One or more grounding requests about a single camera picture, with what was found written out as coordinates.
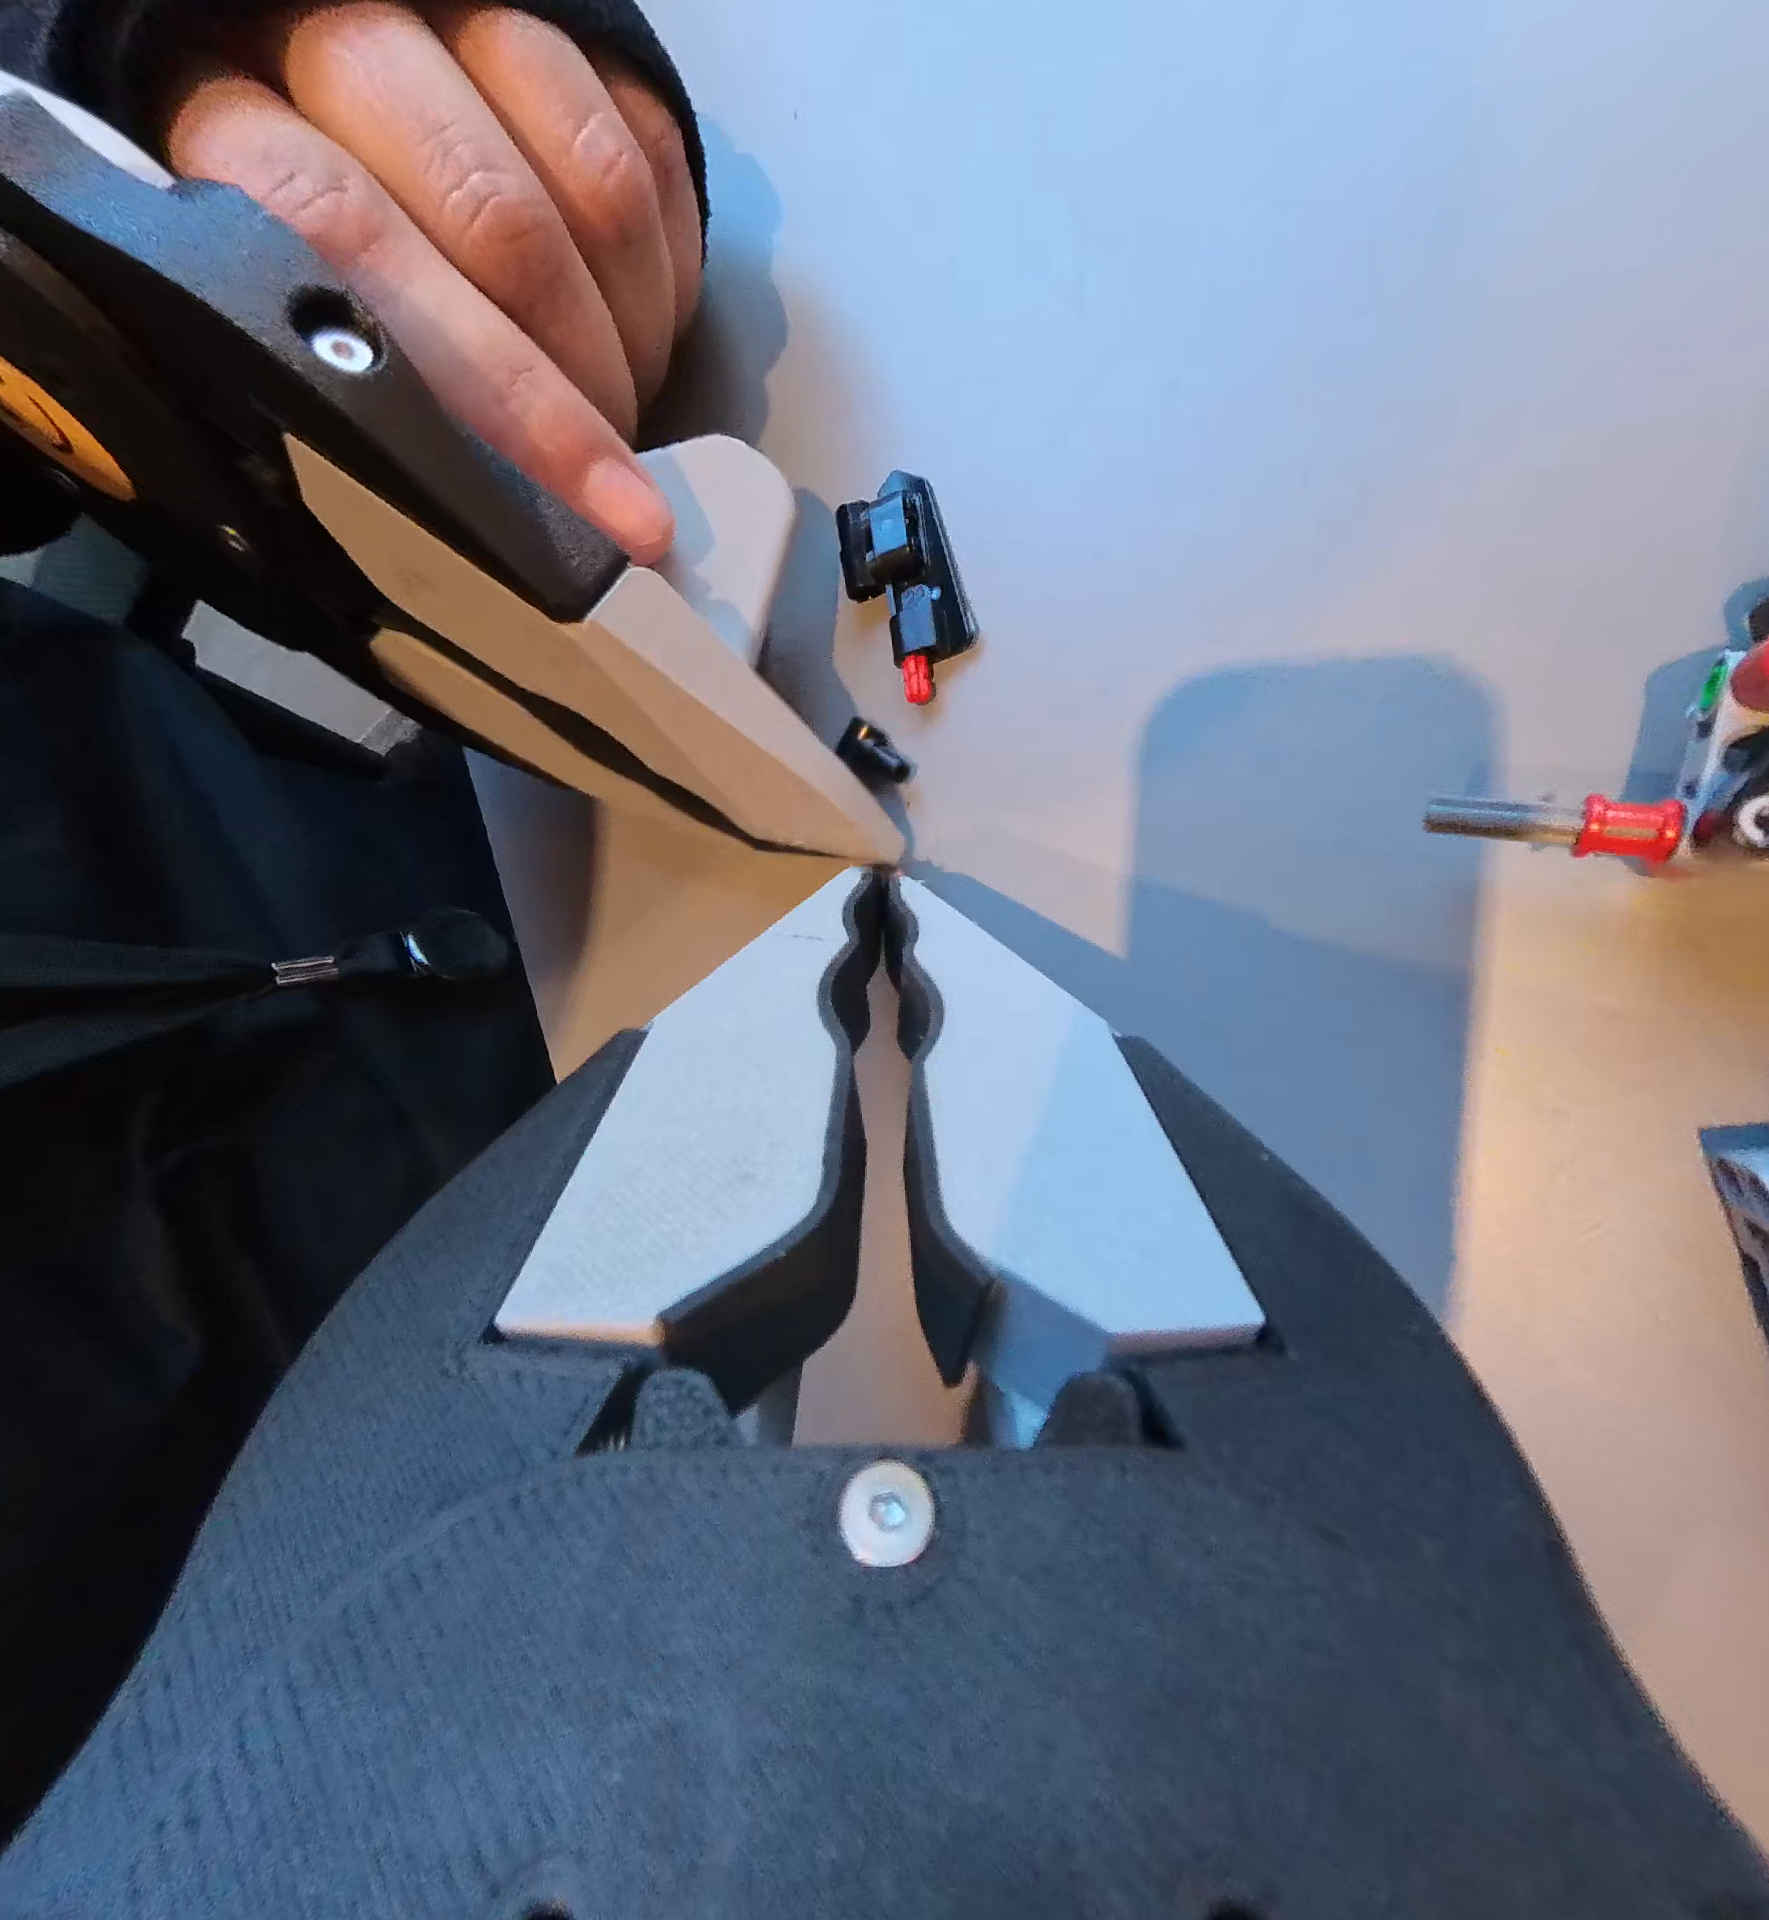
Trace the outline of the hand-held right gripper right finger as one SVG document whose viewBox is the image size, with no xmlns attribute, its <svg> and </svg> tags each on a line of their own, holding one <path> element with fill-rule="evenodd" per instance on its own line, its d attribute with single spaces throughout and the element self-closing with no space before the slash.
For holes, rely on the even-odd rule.
<svg viewBox="0 0 1769 1920">
<path fill-rule="evenodd" d="M 918 1324 L 974 1379 L 968 1430 L 1028 1447 L 1075 1378 L 1250 1347 L 1264 1311 L 1111 1023 L 909 876 L 887 960 Z"/>
</svg>

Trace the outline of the light grey desk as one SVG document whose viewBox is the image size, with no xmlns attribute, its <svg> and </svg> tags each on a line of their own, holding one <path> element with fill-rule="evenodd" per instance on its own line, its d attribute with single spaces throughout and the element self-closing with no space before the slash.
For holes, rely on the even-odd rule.
<svg viewBox="0 0 1769 1920">
<path fill-rule="evenodd" d="M 1769 866 L 1425 834 L 1665 787 L 1769 580 L 1769 4 L 652 4 L 704 117 L 660 433 L 799 490 L 770 661 L 917 871 L 1454 1333 L 1769 1852 Z M 836 508 L 926 478 L 913 705 Z"/>
</svg>

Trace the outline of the person's left hand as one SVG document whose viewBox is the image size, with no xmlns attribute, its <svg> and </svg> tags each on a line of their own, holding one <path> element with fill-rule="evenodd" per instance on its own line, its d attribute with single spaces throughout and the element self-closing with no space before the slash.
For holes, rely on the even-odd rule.
<svg viewBox="0 0 1769 1920">
<path fill-rule="evenodd" d="M 172 170 L 292 227 L 440 407 L 634 561 L 674 516 L 636 455 L 704 278 L 673 107 L 497 4 L 292 4 L 170 97 Z"/>
</svg>

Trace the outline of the person's black clothing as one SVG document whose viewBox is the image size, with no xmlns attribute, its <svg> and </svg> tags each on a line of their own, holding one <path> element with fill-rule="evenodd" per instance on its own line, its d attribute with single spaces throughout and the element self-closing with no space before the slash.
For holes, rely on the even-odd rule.
<svg viewBox="0 0 1769 1920">
<path fill-rule="evenodd" d="M 550 1079 L 459 747 L 0 580 L 0 1850 L 275 1381 Z"/>
</svg>

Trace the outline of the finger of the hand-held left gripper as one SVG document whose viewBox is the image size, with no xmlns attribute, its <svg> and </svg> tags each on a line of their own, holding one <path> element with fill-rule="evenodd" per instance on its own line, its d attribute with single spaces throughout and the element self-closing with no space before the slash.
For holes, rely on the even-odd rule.
<svg viewBox="0 0 1769 1920">
<path fill-rule="evenodd" d="M 657 772 L 585 714 L 452 645 L 394 606 L 368 616 L 368 663 L 407 704 L 450 723 L 471 747 L 560 789 L 651 821 L 768 850 L 704 796 Z"/>
<path fill-rule="evenodd" d="M 300 497 L 396 610 L 613 732 L 773 850 L 895 866 L 897 821 L 657 570 L 622 565 L 576 621 L 541 612 L 324 454 L 286 437 Z"/>
</svg>

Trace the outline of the black toy assembly red pin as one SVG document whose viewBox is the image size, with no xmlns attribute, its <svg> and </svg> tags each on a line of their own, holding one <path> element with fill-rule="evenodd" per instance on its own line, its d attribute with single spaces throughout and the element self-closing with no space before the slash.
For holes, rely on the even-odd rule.
<svg viewBox="0 0 1769 1920">
<path fill-rule="evenodd" d="M 938 666 L 979 642 L 945 516 L 930 481 L 893 469 L 870 499 L 836 508 L 840 568 L 855 604 L 885 600 L 905 700 L 937 695 Z"/>
</svg>

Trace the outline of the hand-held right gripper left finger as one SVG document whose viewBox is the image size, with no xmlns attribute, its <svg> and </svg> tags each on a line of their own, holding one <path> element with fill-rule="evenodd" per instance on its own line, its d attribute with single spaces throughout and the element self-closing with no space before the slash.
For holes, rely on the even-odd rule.
<svg viewBox="0 0 1769 1920">
<path fill-rule="evenodd" d="M 645 1028 L 492 1329 L 701 1373 L 742 1414 L 849 1316 L 883 876 L 849 867 Z"/>
</svg>

